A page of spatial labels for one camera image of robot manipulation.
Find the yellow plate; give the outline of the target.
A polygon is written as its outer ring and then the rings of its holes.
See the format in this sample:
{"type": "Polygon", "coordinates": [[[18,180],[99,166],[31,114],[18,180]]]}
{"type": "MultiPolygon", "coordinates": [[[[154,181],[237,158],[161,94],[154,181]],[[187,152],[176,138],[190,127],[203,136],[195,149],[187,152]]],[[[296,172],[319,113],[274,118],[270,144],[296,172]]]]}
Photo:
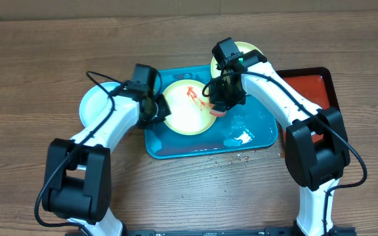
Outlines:
{"type": "Polygon", "coordinates": [[[202,95],[204,84],[183,79],[171,83],[162,93],[171,114],[164,123],[174,132],[197,135],[212,127],[216,117],[210,114],[212,104],[202,95]]]}
{"type": "MultiPolygon", "coordinates": [[[[247,53],[247,52],[250,52],[252,50],[257,50],[260,53],[262,53],[262,51],[260,49],[258,49],[256,46],[254,46],[250,43],[246,43],[246,42],[243,42],[243,41],[236,41],[235,44],[236,44],[238,50],[240,52],[243,52],[244,54],[247,53]]],[[[215,57],[213,57],[212,60],[211,60],[210,72],[211,72],[212,78],[218,77],[221,74],[221,71],[218,69],[218,62],[215,59],[215,57]]]]}

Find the light blue plate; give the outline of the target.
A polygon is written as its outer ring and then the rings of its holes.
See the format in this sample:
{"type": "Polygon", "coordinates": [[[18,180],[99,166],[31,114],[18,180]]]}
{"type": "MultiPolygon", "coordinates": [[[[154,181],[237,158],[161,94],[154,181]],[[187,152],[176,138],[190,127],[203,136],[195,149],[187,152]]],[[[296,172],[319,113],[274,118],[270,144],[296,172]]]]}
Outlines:
{"type": "Polygon", "coordinates": [[[79,105],[79,118],[83,126],[91,125],[104,108],[110,105],[111,101],[108,98],[108,94],[99,86],[95,85],[88,90],[79,105]]]}

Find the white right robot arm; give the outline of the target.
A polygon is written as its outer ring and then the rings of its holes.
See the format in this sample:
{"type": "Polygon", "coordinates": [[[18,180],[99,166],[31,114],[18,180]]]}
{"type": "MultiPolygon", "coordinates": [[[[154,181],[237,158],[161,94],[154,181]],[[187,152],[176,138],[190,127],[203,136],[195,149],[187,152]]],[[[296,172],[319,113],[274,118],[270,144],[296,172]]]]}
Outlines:
{"type": "Polygon", "coordinates": [[[251,95],[284,129],[285,165],[300,187],[300,209],[292,234],[353,235],[353,230],[342,230],[331,220],[334,188],[350,164],[340,111],[307,100],[257,49],[243,52],[227,38],[213,47],[212,54],[213,77],[202,91],[212,104],[211,115],[222,117],[251,95]]]}

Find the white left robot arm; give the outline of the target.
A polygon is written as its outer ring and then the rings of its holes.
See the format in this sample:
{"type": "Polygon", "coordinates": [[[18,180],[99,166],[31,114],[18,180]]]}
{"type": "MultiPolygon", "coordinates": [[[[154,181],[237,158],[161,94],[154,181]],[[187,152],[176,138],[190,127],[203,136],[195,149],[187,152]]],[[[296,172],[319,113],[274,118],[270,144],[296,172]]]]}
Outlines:
{"type": "Polygon", "coordinates": [[[107,103],[95,120],[69,140],[54,139],[47,151],[44,184],[34,216],[43,227],[77,227],[82,235],[124,235],[110,210],[111,154],[132,127],[151,128],[170,115],[155,83],[158,70],[137,64],[128,81],[112,90],[100,83],[107,103]]]}

